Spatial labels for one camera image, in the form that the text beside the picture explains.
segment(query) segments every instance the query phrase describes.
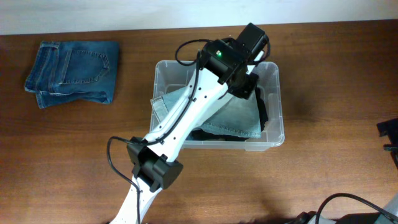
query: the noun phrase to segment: gray-blue cloth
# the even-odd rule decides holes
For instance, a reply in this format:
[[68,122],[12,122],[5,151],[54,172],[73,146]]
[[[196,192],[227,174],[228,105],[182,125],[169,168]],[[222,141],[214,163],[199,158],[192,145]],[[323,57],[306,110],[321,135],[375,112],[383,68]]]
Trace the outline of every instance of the gray-blue cloth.
[[39,108],[77,99],[110,104],[118,58],[117,42],[42,42],[25,90]]
[[[161,122],[180,98],[185,88],[173,91],[151,100],[152,108]],[[219,111],[200,127],[207,133],[230,135],[242,138],[261,138],[259,110],[256,94],[248,100],[232,97]]]

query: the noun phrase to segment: storage box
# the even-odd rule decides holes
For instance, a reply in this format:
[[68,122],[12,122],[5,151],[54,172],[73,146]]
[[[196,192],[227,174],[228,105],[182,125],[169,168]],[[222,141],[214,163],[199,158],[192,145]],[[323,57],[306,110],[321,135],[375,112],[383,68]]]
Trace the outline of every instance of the storage box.
[[[163,60],[155,68],[154,98],[185,87],[190,81],[195,65],[186,67],[177,61]],[[267,109],[268,121],[260,139],[248,139],[244,142],[232,141],[185,141],[183,148],[191,149],[245,149],[247,151],[265,151],[280,146],[285,140],[282,104],[280,102],[279,70],[273,62],[261,62],[254,70],[259,75],[257,87],[261,89],[261,98]],[[150,119],[152,131],[159,121],[154,112]]]

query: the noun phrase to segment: wooden table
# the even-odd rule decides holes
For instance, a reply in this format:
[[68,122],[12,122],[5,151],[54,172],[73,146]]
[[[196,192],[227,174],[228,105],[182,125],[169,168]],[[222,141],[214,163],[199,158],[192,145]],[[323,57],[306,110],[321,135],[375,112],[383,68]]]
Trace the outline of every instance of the wooden table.
[[[186,149],[176,182],[152,204],[151,223],[237,223],[317,210],[349,192],[384,206],[398,176],[376,123],[398,117],[398,21],[261,26],[280,69],[285,143],[266,152]],[[237,37],[243,27],[129,30],[0,37],[0,220],[104,223],[130,187],[109,167],[112,135],[149,130],[155,65],[197,38]],[[24,91],[41,40],[121,45],[114,102],[75,101],[40,110]],[[195,58],[192,45],[180,58]],[[130,175],[123,144],[114,163]],[[336,199],[324,216],[373,212]]]

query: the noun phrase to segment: robotic arm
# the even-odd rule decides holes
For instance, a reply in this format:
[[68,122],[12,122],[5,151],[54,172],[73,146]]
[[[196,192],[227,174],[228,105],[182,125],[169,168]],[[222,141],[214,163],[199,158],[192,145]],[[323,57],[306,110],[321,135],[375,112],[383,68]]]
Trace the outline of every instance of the robotic arm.
[[[268,50],[263,56],[265,45]],[[134,164],[132,180],[120,174],[110,159],[112,138],[121,139],[112,137],[109,140],[111,167],[132,184],[112,224],[141,223],[155,196],[167,189],[181,173],[183,165],[176,158],[191,130],[199,127],[233,96],[248,99],[258,80],[258,76],[251,72],[269,54],[268,37],[253,24],[247,25],[236,40],[207,41],[197,54],[195,75],[166,118],[143,139],[122,139],[127,143]]]

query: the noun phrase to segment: white wall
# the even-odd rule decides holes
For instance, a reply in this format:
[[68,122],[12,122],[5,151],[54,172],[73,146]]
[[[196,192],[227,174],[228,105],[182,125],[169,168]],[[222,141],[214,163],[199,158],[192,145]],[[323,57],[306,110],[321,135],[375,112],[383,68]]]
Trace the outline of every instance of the white wall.
[[398,19],[398,0],[0,0],[0,34]]

